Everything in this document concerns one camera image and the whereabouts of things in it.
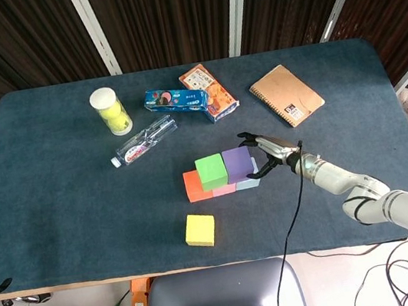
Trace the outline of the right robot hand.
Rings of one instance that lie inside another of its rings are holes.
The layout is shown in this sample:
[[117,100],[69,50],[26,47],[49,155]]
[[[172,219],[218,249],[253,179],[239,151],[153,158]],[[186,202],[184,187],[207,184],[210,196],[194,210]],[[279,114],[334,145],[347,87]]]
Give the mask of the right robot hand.
[[277,137],[254,135],[248,132],[238,133],[237,137],[243,139],[239,144],[240,147],[258,147],[267,156],[268,162],[262,168],[259,168],[258,172],[246,175],[249,179],[263,178],[278,165],[289,166],[293,173],[301,173],[301,169],[296,168],[302,165],[303,143],[301,141],[292,144]]

